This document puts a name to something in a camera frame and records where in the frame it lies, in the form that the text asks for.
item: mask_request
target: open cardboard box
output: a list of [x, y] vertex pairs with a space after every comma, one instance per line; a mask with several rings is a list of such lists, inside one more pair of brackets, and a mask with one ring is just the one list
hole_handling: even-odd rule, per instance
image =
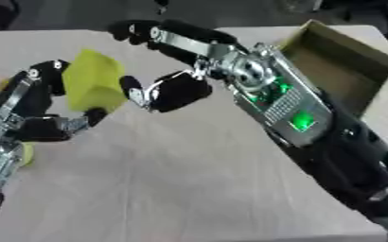
[[357, 116], [388, 79], [387, 54], [314, 20], [280, 48], [312, 83]]

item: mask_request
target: yellow object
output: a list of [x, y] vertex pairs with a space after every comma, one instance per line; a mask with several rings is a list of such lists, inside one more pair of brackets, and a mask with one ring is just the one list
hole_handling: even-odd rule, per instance
[[9, 85], [8, 79], [1, 80], [0, 81], [0, 92], [3, 91], [3, 89], [5, 89], [7, 85]]
[[123, 67], [94, 50], [83, 49], [63, 73], [67, 103], [72, 111], [104, 108], [108, 113], [127, 98], [119, 84]]
[[23, 143], [24, 145], [24, 159], [20, 163], [20, 167], [32, 164], [34, 160], [33, 145], [29, 143]]

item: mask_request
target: white table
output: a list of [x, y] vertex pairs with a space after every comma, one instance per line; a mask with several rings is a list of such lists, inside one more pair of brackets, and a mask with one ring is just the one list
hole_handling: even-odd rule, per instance
[[[371, 26], [336, 28], [388, 53]], [[253, 44], [295, 27], [225, 30]], [[145, 83], [185, 67], [106, 33], [0, 32], [0, 79], [39, 61], [70, 61], [83, 47], [122, 61]], [[328, 195], [214, 86], [177, 112], [126, 104], [70, 142], [36, 145], [36, 162], [6, 189], [0, 242], [382, 241], [371, 236], [380, 227]], [[55, 109], [64, 110], [63, 100]], [[388, 142], [388, 83], [364, 120]]]

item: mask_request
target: green led light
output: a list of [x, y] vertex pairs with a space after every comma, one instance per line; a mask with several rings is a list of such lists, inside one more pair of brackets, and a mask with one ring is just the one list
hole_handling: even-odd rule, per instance
[[252, 102], [257, 102], [257, 100], [258, 100], [258, 96], [250, 97], [250, 101], [252, 101]]
[[279, 89], [281, 90], [282, 94], [285, 94], [290, 88], [291, 88], [291, 85], [287, 83], [282, 83], [281, 85], [279, 85]]
[[307, 112], [300, 111], [292, 117], [290, 123], [296, 130], [304, 132], [308, 130], [315, 121], [312, 115]]

